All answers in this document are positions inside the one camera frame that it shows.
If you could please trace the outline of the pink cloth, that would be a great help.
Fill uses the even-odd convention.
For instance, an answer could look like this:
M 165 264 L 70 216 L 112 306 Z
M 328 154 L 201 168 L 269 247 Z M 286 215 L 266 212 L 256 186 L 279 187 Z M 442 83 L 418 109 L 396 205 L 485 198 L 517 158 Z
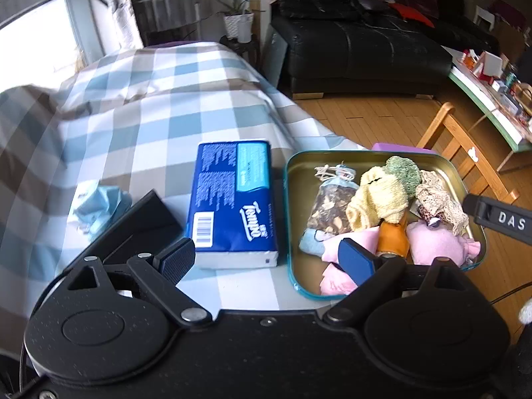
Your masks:
M 322 296 L 347 296 L 376 272 L 379 231 L 373 227 L 348 232 L 325 242 Z

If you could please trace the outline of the orange cloth doll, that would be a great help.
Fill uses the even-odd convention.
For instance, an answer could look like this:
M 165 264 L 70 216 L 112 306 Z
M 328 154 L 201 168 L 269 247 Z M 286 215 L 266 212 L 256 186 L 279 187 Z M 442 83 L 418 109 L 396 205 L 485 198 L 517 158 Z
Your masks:
M 409 252 L 409 241 L 406 233 L 408 214 L 405 212 L 398 223 L 383 221 L 380 224 L 377 254 L 394 255 L 406 258 Z

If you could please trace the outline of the pink plush toy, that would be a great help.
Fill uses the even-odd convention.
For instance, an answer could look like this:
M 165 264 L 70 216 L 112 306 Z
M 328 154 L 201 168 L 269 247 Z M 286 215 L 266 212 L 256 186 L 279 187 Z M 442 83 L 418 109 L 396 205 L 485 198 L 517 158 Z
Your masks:
M 436 258 L 449 258 L 461 267 L 480 255 L 477 240 L 453 235 L 440 226 L 428 227 L 424 221 L 412 222 L 406 228 L 413 263 L 429 266 Z

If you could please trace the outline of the light blue small cloth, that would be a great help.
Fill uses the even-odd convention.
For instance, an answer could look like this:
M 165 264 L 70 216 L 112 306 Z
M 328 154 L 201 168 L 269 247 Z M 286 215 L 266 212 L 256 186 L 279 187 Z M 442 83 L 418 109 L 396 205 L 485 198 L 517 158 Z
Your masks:
M 325 242 L 333 238 L 333 234 L 306 228 L 299 240 L 299 249 L 308 255 L 321 258 L 325 251 Z

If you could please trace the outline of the potpourri sachet bag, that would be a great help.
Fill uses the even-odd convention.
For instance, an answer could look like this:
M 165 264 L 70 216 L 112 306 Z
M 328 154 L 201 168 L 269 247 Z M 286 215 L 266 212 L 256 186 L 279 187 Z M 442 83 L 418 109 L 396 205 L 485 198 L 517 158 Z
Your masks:
M 315 178 L 320 185 L 308 217 L 309 229 L 333 235 L 352 231 L 346 208 L 359 188 L 355 175 L 356 172 L 344 164 L 315 167 Z

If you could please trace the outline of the yellow plush toy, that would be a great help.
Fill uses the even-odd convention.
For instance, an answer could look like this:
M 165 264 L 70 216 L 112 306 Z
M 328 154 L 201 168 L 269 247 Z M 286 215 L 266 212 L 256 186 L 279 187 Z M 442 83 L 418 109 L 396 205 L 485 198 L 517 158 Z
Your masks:
M 381 221 L 398 223 L 408 207 L 408 197 L 399 180 L 383 167 L 373 167 L 346 208 L 352 231 L 378 226 Z

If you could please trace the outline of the beige lace cloth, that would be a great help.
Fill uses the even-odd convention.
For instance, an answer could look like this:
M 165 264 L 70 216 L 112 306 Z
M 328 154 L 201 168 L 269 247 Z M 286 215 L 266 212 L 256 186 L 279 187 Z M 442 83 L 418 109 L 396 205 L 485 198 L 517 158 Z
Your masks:
M 462 235 L 469 224 L 462 206 L 446 190 L 445 182 L 434 171 L 421 170 L 421 183 L 416 188 L 416 198 L 430 218 L 438 218 L 452 228 L 455 236 Z

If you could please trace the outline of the blue face mask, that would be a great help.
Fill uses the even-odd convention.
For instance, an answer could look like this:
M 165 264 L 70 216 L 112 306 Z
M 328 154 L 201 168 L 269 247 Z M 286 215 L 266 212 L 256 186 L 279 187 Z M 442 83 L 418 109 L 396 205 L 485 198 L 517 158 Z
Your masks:
M 121 219 L 132 204 L 132 197 L 117 186 L 86 182 L 77 188 L 69 221 L 90 240 L 95 240 Z

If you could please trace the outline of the blue Tempo tissue pack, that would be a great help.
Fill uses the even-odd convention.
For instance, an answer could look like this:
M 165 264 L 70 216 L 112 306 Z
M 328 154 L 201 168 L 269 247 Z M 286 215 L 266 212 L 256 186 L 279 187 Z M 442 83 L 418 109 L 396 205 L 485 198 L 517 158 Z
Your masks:
M 187 223 L 198 268 L 277 266 L 272 183 L 267 141 L 199 144 Z

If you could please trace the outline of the wooden chair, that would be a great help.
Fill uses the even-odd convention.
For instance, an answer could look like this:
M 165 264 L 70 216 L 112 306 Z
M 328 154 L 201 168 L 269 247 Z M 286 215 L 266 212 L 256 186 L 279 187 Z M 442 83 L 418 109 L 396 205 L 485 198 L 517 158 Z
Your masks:
M 518 189 L 509 190 L 503 183 L 499 173 L 490 165 L 479 145 L 471 134 L 454 117 L 456 108 L 450 102 L 445 102 L 437 111 L 436 116 L 421 136 L 417 148 L 432 149 L 444 132 L 449 132 L 451 141 L 448 142 L 442 156 L 451 161 L 460 151 L 465 154 L 464 160 L 457 168 L 461 179 L 465 179 L 477 169 L 479 177 L 468 187 L 468 192 L 482 196 L 488 189 L 495 198 L 503 203 L 514 204 L 520 197 Z

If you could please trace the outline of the purple mat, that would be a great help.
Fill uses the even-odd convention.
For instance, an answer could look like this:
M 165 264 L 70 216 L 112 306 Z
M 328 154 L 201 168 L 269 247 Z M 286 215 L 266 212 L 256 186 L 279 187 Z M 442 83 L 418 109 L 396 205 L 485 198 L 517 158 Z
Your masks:
M 408 152 L 408 153 L 424 153 L 424 154 L 435 154 L 433 150 L 418 148 L 413 146 L 386 143 L 386 142 L 377 142 L 372 145 L 371 150 L 374 151 L 390 151 L 390 152 Z

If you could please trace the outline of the checkered blue beige tablecloth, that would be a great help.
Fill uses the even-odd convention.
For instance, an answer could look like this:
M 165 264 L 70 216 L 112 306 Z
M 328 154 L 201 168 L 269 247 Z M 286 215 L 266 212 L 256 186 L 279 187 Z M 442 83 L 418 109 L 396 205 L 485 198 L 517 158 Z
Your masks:
M 78 185 L 133 200 L 155 191 L 186 221 L 198 146 L 265 140 L 280 177 L 301 150 L 352 150 L 227 47 L 197 42 L 116 53 L 56 90 L 1 95 L 1 351 L 52 278 L 86 248 L 67 227 Z

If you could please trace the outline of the red cushion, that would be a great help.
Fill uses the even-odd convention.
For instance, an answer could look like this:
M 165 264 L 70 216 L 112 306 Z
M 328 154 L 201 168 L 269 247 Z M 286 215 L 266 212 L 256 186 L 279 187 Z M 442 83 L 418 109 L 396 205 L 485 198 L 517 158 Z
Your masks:
M 399 3 L 389 3 L 389 6 L 396 10 L 403 19 L 420 22 L 427 27 L 434 28 L 434 24 L 426 16 L 421 14 L 420 11 L 413 7 L 402 5 Z

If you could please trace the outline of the dark wooden plant stand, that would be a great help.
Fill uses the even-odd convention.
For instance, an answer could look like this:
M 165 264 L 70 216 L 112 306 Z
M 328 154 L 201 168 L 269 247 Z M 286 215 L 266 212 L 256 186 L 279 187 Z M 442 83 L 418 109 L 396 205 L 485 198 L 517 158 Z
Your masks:
M 238 42 L 237 39 L 229 39 L 226 35 L 222 36 L 219 42 L 246 60 L 252 67 L 258 68 L 260 42 L 256 34 L 252 34 L 252 39 L 246 43 Z

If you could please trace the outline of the round side table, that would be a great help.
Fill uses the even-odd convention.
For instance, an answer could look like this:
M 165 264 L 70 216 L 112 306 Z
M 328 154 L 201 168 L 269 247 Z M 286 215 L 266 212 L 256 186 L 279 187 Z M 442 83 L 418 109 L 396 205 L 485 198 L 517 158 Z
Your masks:
M 213 0 L 132 0 L 136 23 L 144 45 L 163 33 L 179 40 L 203 39 L 202 24 L 214 15 Z

